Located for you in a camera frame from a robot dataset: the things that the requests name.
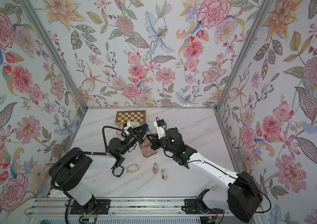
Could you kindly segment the brown striped cloth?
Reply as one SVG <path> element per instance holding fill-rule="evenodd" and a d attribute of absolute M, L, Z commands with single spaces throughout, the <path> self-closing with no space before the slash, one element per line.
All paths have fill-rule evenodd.
<path fill-rule="evenodd" d="M 157 153 L 157 151 L 151 149 L 151 142 L 147 139 L 147 137 L 144 138 L 142 143 L 139 143 L 139 147 L 141 149 L 142 156 L 145 158 L 149 158 Z"/>

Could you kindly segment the blue translucent wristwatch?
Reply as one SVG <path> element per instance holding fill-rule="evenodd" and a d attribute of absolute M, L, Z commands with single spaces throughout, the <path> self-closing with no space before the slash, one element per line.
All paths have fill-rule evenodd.
<path fill-rule="evenodd" d="M 145 131 L 145 135 L 150 134 L 150 133 L 151 132 L 150 132 L 149 128 L 147 128 L 146 131 Z"/>

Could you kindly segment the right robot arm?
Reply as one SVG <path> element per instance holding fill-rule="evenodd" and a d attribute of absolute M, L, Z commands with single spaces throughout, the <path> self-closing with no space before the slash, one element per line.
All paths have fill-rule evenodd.
<path fill-rule="evenodd" d="M 261 191 L 247 172 L 237 173 L 223 168 L 196 149 L 184 143 L 177 128 L 160 131 L 157 134 L 148 134 L 151 149 L 163 149 L 169 152 L 180 166 L 194 170 L 208 178 L 218 189 L 204 189 L 198 197 L 187 203 L 194 211 L 208 214 L 213 210 L 230 211 L 237 219 L 249 223 L 263 201 Z"/>

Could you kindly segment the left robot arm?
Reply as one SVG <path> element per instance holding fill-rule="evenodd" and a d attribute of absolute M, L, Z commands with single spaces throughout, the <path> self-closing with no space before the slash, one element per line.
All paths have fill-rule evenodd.
<path fill-rule="evenodd" d="M 80 206 L 91 206 L 95 204 L 95 196 L 87 189 L 82 178 L 88 170 L 110 169 L 115 174 L 117 169 L 124 171 L 123 157 L 137 144 L 144 142 L 148 125 L 138 127 L 127 125 L 121 129 L 123 140 L 112 138 L 107 141 L 106 129 L 118 131 L 118 128 L 104 126 L 102 128 L 105 152 L 88 152 L 78 147 L 72 148 L 61 159 L 59 159 L 49 170 L 51 177 L 51 188 L 63 192 L 69 199 L 77 202 Z"/>

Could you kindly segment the wooden chessboard box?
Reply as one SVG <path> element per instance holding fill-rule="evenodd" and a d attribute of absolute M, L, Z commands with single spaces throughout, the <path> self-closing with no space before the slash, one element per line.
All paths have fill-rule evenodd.
<path fill-rule="evenodd" d="M 120 125 L 127 122 L 138 122 L 143 124 L 146 122 L 146 111 L 135 110 L 135 111 L 118 111 L 116 112 L 115 124 Z"/>

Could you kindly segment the black band wristwatch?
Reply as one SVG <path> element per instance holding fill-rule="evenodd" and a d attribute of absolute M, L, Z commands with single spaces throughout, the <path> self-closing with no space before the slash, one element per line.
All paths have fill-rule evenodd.
<path fill-rule="evenodd" d="M 122 166 L 119 166 L 112 169 L 112 174 L 113 176 L 120 178 L 123 175 L 124 171 L 125 171 L 125 168 Z"/>

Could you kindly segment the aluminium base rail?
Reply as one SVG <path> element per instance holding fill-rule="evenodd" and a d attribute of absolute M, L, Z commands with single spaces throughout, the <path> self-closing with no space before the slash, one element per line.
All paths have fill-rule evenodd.
<path fill-rule="evenodd" d="M 195 197 L 102 197 L 85 211 L 66 198 L 36 199 L 27 224 L 241 224 L 228 209 L 207 209 Z"/>

